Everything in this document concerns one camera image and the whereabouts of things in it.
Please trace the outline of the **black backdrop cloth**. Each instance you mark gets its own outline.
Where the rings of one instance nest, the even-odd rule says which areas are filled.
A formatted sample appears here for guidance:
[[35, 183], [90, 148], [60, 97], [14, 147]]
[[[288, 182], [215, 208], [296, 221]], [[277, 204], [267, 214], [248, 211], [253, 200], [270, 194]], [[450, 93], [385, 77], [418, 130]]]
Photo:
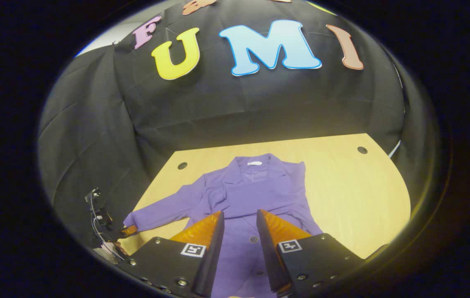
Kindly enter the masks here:
[[47, 201], [81, 243], [98, 187], [120, 221], [175, 151], [366, 133], [424, 197], [437, 154], [431, 100], [379, 39], [304, 0], [176, 2], [81, 51], [38, 127]]

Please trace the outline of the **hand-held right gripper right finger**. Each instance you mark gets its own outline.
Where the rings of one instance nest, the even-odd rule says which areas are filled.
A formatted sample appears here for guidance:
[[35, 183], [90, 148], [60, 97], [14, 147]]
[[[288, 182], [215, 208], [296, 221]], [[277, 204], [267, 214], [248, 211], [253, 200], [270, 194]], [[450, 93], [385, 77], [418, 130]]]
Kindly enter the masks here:
[[257, 228], [278, 298], [337, 298], [339, 283], [365, 263], [333, 236], [309, 234], [263, 209], [257, 211]]

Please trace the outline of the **purple knit cardigan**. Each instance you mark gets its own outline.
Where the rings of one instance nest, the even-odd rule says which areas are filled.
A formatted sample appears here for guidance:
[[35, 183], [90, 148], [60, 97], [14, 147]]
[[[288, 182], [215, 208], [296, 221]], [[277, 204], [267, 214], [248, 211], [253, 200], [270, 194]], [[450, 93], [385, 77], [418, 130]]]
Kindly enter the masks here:
[[224, 235], [211, 298], [276, 298], [258, 236], [257, 211], [273, 213], [311, 235], [321, 234], [309, 209], [305, 171], [303, 162], [284, 162], [272, 154], [235, 157], [225, 168], [129, 213], [123, 224], [146, 231], [188, 218], [190, 227], [222, 211]]

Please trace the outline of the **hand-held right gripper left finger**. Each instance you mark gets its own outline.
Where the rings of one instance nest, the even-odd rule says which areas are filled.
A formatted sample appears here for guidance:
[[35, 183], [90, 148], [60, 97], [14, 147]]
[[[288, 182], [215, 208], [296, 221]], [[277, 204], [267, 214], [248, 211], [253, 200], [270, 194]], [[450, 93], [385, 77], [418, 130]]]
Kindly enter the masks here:
[[218, 211], [170, 239], [152, 238], [117, 268], [153, 298], [211, 298], [223, 235]]

